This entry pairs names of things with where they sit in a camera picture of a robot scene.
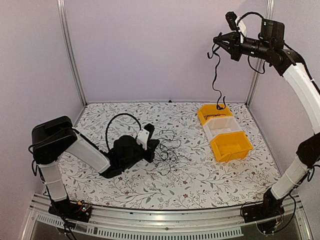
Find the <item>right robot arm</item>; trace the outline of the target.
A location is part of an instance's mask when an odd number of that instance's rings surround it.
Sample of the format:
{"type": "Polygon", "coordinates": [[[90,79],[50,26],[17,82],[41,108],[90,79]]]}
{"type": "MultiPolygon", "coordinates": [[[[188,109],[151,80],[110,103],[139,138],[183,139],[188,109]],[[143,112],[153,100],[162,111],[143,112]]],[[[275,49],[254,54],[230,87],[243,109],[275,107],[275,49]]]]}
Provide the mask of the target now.
{"type": "Polygon", "coordinates": [[[262,18],[257,39],[246,36],[242,17],[228,12],[225,16],[230,33],[220,33],[213,42],[239,61],[241,56],[258,58],[269,63],[291,86],[306,111],[313,136],[299,144],[296,156],[284,175],[264,195],[259,206],[262,218],[269,218],[278,210],[278,203],[298,186],[308,171],[320,159],[320,90],[312,79],[303,57],[293,49],[285,49],[285,25],[262,18]]]}

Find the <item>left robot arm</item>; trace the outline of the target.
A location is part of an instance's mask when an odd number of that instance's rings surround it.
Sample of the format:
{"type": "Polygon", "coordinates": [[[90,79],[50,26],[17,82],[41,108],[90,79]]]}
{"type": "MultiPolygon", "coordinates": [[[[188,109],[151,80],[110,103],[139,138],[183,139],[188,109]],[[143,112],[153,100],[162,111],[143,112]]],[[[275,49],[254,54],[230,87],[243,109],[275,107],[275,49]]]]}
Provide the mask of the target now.
{"type": "Polygon", "coordinates": [[[49,196],[55,202],[55,209],[63,217],[70,217],[75,210],[67,200],[68,194],[58,167],[60,156],[69,153],[100,176],[111,179],[141,160],[153,162],[160,143],[152,138],[154,130],[151,123],[140,126],[136,137],[123,135],[114,141],[113,147],[103,151],[75,129],[68,116],[61,116],[33,128],[32,144],[28,150],[40,169],[49,196]]]}

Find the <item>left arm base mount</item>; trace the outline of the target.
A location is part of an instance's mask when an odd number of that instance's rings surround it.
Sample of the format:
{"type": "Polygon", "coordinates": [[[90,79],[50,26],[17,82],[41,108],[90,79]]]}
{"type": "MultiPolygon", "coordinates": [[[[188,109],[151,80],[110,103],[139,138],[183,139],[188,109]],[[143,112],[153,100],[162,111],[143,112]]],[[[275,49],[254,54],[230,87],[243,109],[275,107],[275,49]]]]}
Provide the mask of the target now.
{"type": "Polygon", "coordinates": [[[72,202],[68,195],[66,199],[54,201],[48,187],[46,187],[46,191],[50,199],[48,210],[50,214],[58,216],[63,220],[70,219],[85,223],[89,222],[92,213],[92,203],[85,202],[84,200],[72,202]]]}

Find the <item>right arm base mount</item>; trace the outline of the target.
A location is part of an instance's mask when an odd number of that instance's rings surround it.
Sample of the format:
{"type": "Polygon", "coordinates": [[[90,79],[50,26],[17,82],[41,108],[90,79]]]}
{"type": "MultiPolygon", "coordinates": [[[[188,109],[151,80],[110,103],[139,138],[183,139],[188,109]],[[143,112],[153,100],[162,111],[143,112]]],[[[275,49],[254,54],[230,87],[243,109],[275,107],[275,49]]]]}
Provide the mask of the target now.
{"type": "Polygon", "coordinates": [[[257,229],[265,235],[274,234],[284,220],[284,198],[276,199],[268,190],[263,195],[262,203],[245,203],[240,208],[240,215],[245,223],[258,222],[257,229]]]}

